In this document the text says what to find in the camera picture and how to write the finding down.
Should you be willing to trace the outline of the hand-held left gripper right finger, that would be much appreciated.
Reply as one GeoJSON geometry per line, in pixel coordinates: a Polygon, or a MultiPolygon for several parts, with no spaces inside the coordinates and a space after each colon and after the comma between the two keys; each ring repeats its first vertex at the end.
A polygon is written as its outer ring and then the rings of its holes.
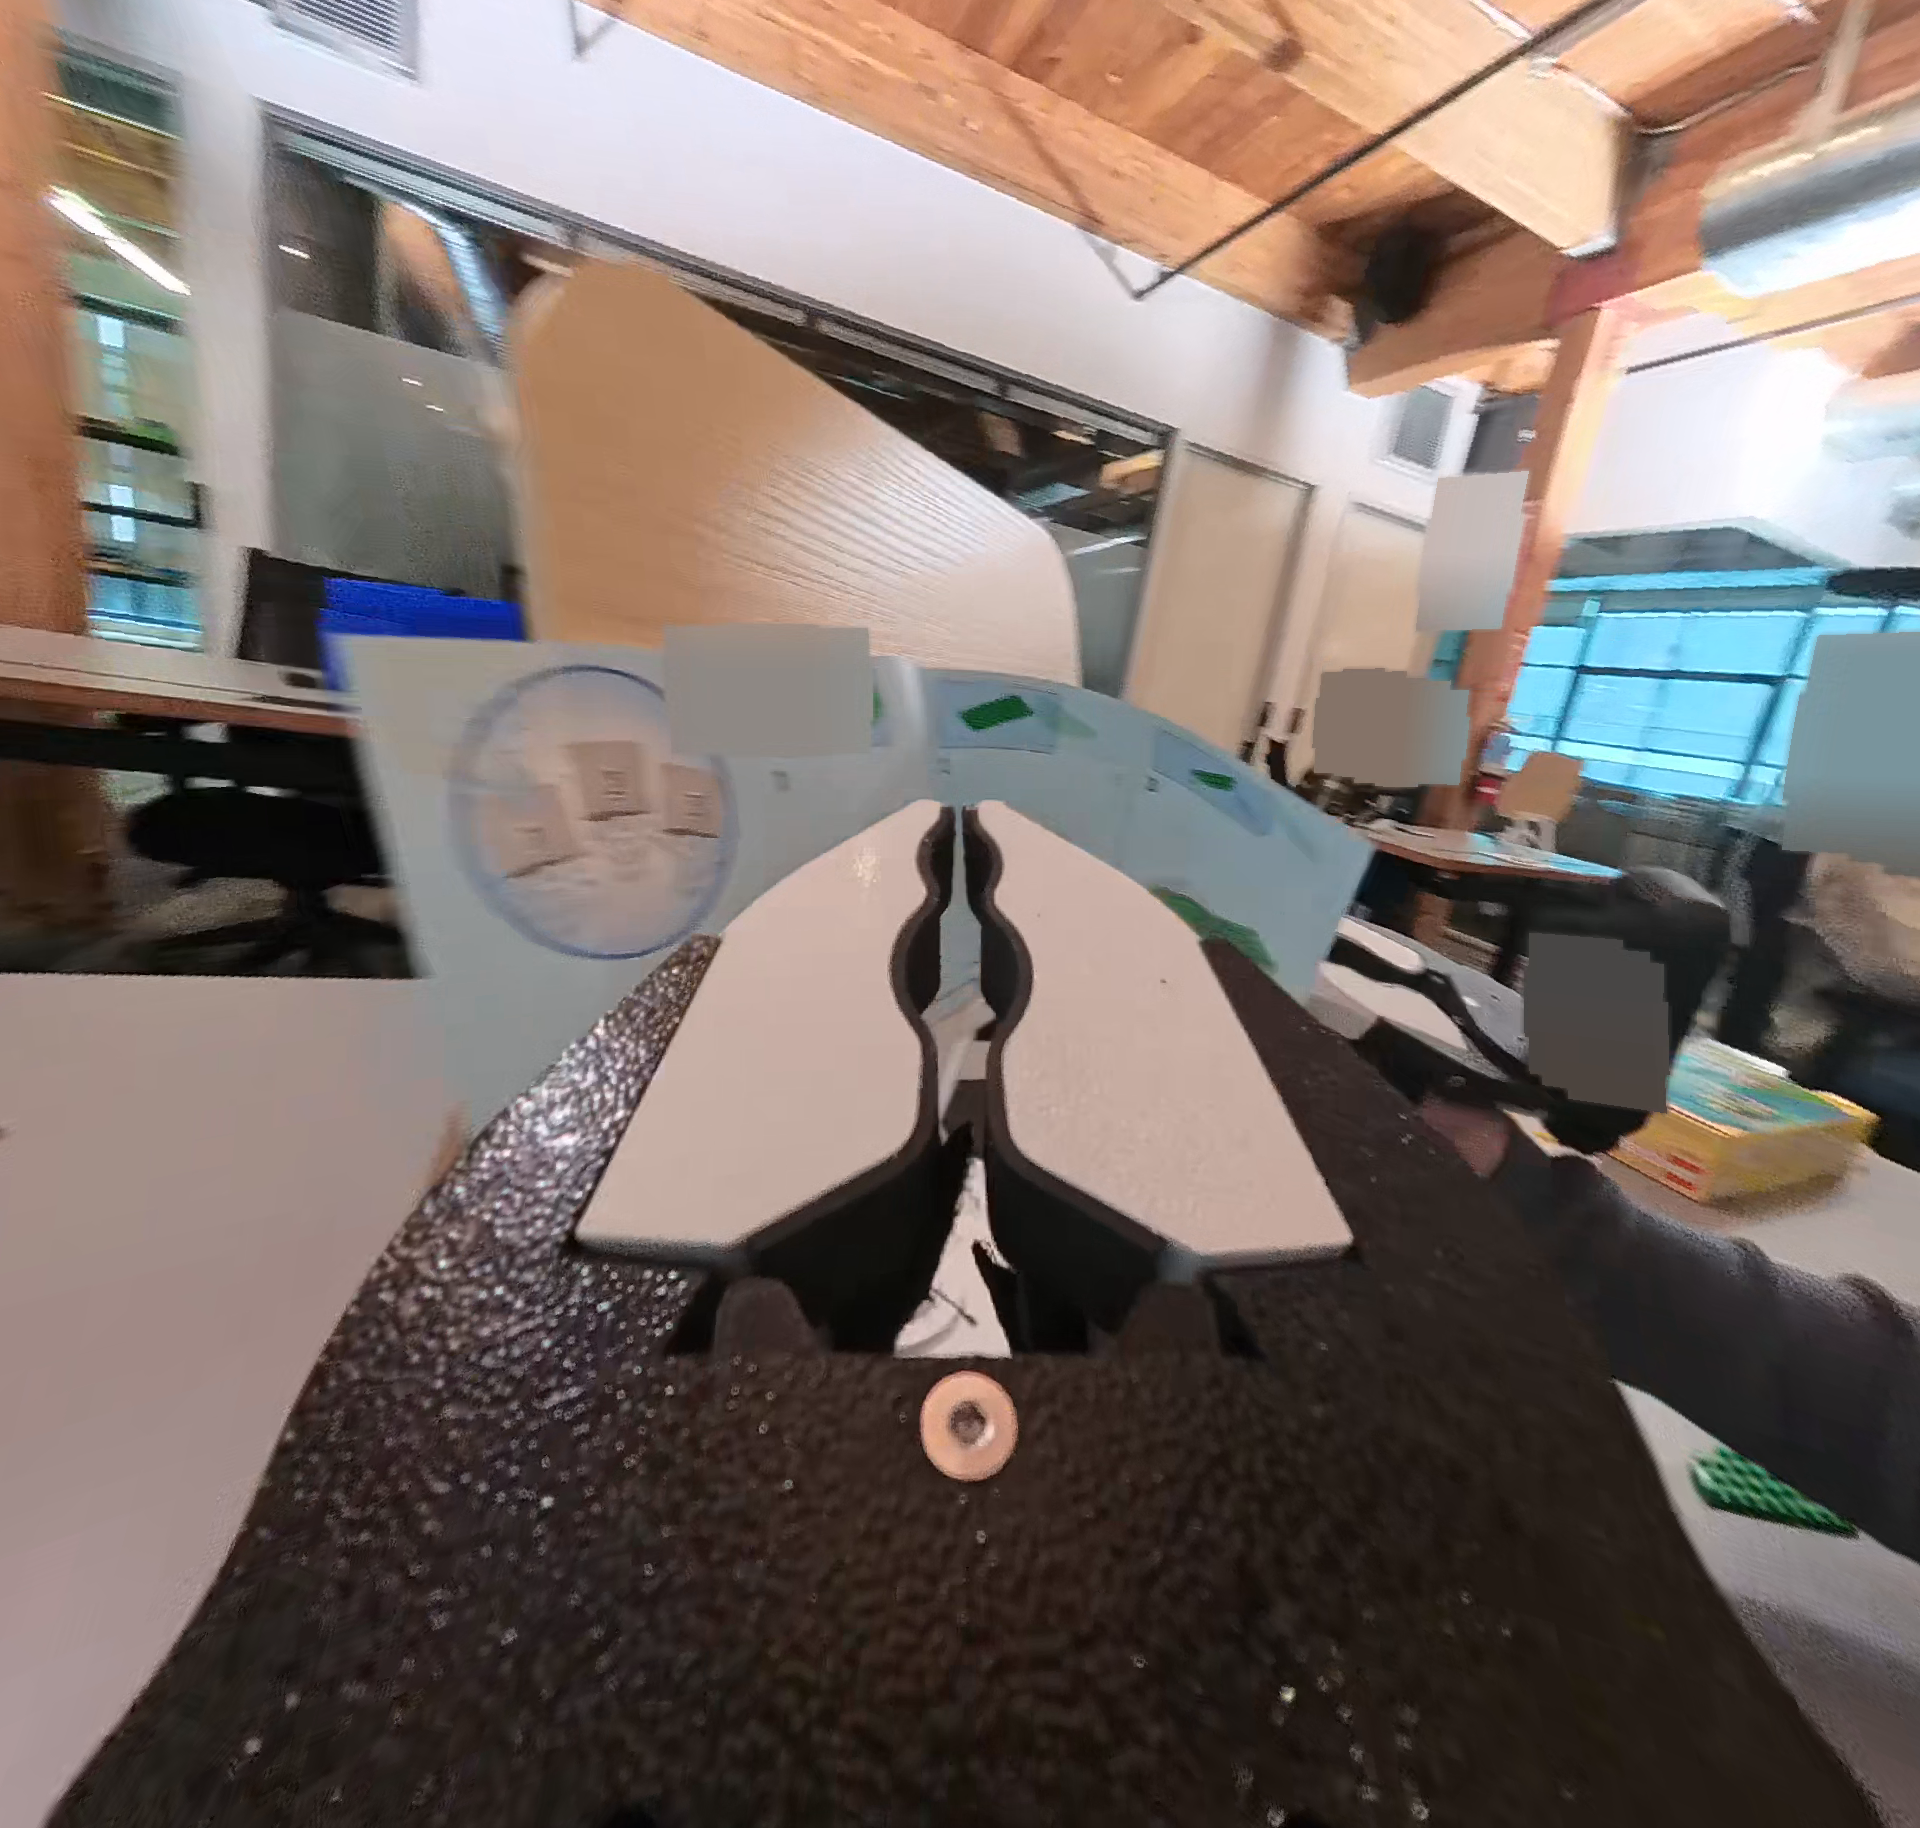
{"type": "Polygon", "coordinates": [[[993,1016],[991,1287],[1017,1351],[1118,1340],[1158,1287],[1194,1290],[1175,1340],[1216,1346],[1221,1276],[1354,1250],[1212,940],[1003,800],[965,812],[965,869],[993,1016]]]}

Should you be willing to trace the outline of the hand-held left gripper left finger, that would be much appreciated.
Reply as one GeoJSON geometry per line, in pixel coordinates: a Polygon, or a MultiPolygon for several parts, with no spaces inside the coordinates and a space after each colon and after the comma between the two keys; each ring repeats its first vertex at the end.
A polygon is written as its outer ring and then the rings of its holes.
{"type": "Polygon", "coordinates": [[[788,1290],[891,1355],[929,1304],[967,1163],[940,1053],[955,810],[912,800],[722,930],[574,1223],[594,1255],[788,1290]]]}

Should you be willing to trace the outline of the instruction booklet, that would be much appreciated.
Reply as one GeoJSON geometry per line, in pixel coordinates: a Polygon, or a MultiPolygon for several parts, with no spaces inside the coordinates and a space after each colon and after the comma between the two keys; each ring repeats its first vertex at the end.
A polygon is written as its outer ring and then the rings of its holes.
{"type": "Polygon", "coordinates": [[[861,751],[708,755],[656,649],[339,636],[355,757],[473,1129],[679,951],[900,808],[1003,801],[1309,1000],[1374,848],[1111,693],[873,659],[861,751]]]}

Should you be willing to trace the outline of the yellow lego box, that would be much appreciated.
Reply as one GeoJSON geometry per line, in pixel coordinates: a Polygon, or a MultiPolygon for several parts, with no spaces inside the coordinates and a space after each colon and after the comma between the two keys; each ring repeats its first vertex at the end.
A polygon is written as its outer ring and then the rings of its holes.
{"type": "Polygon", "coordinates": [[[1610,1158],[1668,1191],[1714,1204],[1833,1188],[1879,1132],[1879,1115],[1857,1102],[1692,1033],[1668,1074],[1667,1106],[1622,1136],[1610,1158]]]}

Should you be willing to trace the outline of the green half-round lego plate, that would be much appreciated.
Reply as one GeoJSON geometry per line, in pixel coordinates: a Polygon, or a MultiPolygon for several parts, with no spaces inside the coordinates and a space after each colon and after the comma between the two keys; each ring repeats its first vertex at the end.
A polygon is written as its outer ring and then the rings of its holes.
{"type": "Polygon", "coordinates": [[[1688,1474],[1695,1495],[1719,1513],[1833,1537],[1861,1535],[1861,1528],[1833,1508],[1725,1445],[1692,1456],[1688,1474]]]}

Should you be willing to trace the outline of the person's right hand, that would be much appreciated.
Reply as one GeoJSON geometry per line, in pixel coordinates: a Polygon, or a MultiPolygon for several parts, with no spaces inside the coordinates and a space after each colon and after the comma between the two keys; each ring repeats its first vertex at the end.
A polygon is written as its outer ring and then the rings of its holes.
{"type": "Polygon", "coordinates": [[[1480,1180],[1492,1180],[1504,1168],[1517,1137],[1508,1111],[1454,1096],[1428,1094],[1421,1102],[1421,1120],[1480,1180]]]}

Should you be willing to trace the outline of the small table with wooden edge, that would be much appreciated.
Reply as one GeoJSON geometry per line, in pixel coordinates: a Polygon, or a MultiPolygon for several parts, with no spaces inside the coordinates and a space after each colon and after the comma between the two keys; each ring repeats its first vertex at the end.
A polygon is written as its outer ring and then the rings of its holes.
{"type": "Polygon", "coordinates": [[[1615,865],[1593,863],[1485,832],[1443,829],[1377,817],[1357,827],[1373,848],[1354,906],[1396,927],[1393,917],[1423,897],[1451,909],[1480,903],[1500,912],[1492,975],[1508,981],[1524,964],[1537,908],[1551,891],[1597,896],[1619,881],[1615,865]]]}

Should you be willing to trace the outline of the black office chair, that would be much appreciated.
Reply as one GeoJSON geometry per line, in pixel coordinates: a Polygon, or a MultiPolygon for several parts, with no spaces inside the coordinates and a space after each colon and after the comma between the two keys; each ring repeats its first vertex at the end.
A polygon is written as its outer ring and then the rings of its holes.
{"type": "Polygon", "coordinates": [[[307,675],[325,672],[325,568],[251,545],[233,654],[307,675]]]}
{"type": "Polygon", "coordinates": [[[330,900],[339,887],[387,881],[372,817],[356,800],[177,784],[128,816],[124,838],[135,855],[181,869],[186,883],[267,881],[279,891],[267,919],[155,940],[151,959],[163,969],[186,971],[193,961],[226,953],[230,974],[293,964],[307,975],[341,975],[356,971],[366,951],[406,953],[401,927],[330,900]]]}

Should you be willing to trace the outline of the stack of blue bins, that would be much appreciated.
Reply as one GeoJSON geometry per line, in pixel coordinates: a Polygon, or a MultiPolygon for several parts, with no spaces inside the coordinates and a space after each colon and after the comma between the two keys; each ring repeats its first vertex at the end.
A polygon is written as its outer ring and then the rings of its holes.
{"type": "Polygon", "coordinates": [[[327,640],[527,640],[516,599],[346,576],[322,577],[319,627],[327,640]]]}

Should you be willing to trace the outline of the wooden pillar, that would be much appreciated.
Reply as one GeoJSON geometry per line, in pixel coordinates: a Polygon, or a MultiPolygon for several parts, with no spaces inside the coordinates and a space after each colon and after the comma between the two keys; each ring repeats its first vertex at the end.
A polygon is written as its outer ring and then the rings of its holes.
{"type": "MultiPolygon", "coordinates": [[[[3,0],[3,621],[82,636],[86,527],[73,406],[50,0],[3,0]]],[[[5,917],[94,921],[104,902],[102,801],[92,775],[5,762],[5,917]]]]}

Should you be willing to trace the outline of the silver ceiling duct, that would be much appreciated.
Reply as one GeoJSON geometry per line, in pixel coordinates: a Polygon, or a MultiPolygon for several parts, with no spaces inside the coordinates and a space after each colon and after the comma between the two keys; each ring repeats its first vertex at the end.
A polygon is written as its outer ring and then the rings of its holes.
{"type": "Polygon", "coordinates": [[[1918,253],[1918,102],[1847,114],[1725,163],[1701,191],[1701,265],[1758,300],[1918,253]]]}

